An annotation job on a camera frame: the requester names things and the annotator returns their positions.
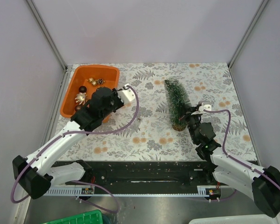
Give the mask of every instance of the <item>green basket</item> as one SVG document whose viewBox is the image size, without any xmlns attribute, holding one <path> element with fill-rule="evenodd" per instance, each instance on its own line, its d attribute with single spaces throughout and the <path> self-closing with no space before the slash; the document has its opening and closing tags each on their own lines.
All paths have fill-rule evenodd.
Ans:
<svg viewBox="0 0 280 224">
<path fill-rule="evenodd" d="M 103 224 L 103 219 L 101 211 L 94 210 L 43 224 Z"/>
</svg>

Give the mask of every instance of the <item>metal floor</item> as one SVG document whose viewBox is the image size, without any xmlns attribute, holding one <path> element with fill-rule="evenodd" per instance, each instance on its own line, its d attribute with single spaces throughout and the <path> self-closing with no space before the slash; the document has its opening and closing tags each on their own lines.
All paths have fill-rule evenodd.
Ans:
<svg viewBox="0 0 280 224">
<path fill-rule="evenodd" d="M 230 194 L 224 189 L 222 197 Z M 208 203 L 206 200 L 184 197 L 120 197 L 118 214 L 106 214 L 112 224 L 188 224 L 192 219 L 220 216 L 261 214 L 254 202 L 237 192 L 224 202 Z M 93 197 L 92 202 L 116 209 L 111 197 Z M 63 217 L 73 216 L 95 208 L 79 203 L 74 197 L 43 196 L 31 200 L 25 224 L 41 224 Z"/>
</svg>

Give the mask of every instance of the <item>floral tablecloth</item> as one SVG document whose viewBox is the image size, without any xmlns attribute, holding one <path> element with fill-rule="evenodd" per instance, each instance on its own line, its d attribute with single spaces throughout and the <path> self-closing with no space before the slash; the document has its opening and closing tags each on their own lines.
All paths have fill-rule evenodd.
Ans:
<svg viewBox="0 0 280 224">
<path fill-rule="evenodd" d="M 81 64 L 74 64 L 71 72 Z M 198 161 L 196 146 L 188 130 L 175 131 L 169 121 L 164 80 L 176 77 L 184 84 L 192 105 L 199 100 L 212 102 L 213 110 L 228 108 L 232 114 L 226 149 L 245 160 L 256 160 L 253 145 L 226 63 L 127 63 L 106 64 L 119 68 L 119 87 L 129 83 L 138 92 L 137 121 L 126 130 L 110 135 L 90 135 L 75 144 L 60 161 Z M 112 114 L 97 131 L 116 130 L 133 117 L 136 102 Z M 227 125 L 226 113 L 205 114 L 222 143 Z M 69 119 L 59 117 L 56 133 Z"/>
</svg>

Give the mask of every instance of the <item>gold ornament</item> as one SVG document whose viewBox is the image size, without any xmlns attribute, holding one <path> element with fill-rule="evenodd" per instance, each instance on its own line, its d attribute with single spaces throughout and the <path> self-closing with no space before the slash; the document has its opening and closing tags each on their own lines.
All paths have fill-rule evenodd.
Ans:
<svg viewBox="0 0 280 224">
<path fill-rule="evenodd" d="M 92 83 L 94 81 L 94 78 L 89 78 L 87 81 Z"/>
<path fill-rule="evenodd" d="M 98 85 L 97 81 L 95 81 L 95 80 L 92 81 L 91 84 L 92 84 L 92 86 L 97 86 Z"/>
<path fill-rule="evenodd" d="M 80 92 L 76 95 L 75 101 L 79 105 L 84 105 L 87 100 L 87 95 L 84 92 Z"/>
<path fill-rule="evenodd" d="M 97 83 L 98 83 L 99 85 L 102 85 L 104 82 L 105 82 L 105 81 L 104 81 L 102 78 L 99 78 L 99 79 L 97 80 Z"/>
</svg>

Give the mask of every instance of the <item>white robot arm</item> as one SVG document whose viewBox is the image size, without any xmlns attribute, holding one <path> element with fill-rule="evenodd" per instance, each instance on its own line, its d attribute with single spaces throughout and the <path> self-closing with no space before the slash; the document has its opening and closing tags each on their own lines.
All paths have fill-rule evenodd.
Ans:
<svg viewBox="0 0 280 224">
<path fill-rule="evenodd" d="M 135 98 L 134 89 L 128 84 L 120 90 L 98 88 L 91 99 L 71 117 L 66 126 L 44 146 L 26 158 L 20 155 L 14 158 L 15 179 L 33 199 L 44 195 L 51 186 L 61 183 L 73 180 L 90 182 L 92 169 L 82 160 L 61 167 L 52 168 L 52 165 L 75 143 L 94 133 L 93 130 L 99 127 L 111 112 L 116 112 Z"/>
<path fill-rule="evenodd" d="M 201 123 L 204 112 L 228 112 L 229 121 L 223 141 L 223 146 L 214 138 L 211 123 Z M 257 207 L 270 217 L 280 212 L 280 172 L 275 167 L 264 168 L 242 160 L 225 150 L 225 142 L 231 114 L 228 110 L 211 111 L 210 102 L 201 101 L 196 107 L 186 108 L 185 115 L 181 117 L 187 123 L 192 141 L 198 145 L 196 151 L 203 160 L 214 164 L 211 171 L 215 180 L 250 197 Z"/>
</svg>

